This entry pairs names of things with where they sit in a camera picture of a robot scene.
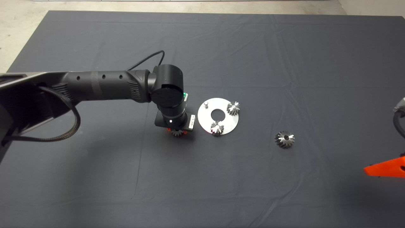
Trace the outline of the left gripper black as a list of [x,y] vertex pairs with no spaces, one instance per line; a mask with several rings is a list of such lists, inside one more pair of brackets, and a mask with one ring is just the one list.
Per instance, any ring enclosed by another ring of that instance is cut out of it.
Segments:
[[154,124],[158,127],[167,128],[169,132],[172,130],[183,131],[183,134],[188,134],[193,131],[196,115],[191,113],[182,113],[177,117],[166,117],[158,111]]

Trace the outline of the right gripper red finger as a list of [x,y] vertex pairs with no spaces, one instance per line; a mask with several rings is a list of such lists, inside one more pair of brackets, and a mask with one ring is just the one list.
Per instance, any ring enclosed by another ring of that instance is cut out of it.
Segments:
[[404,178],[405,156],[401,154],[398,158],[367,166],[364,168],[364,172],[366,175],[374,177]]

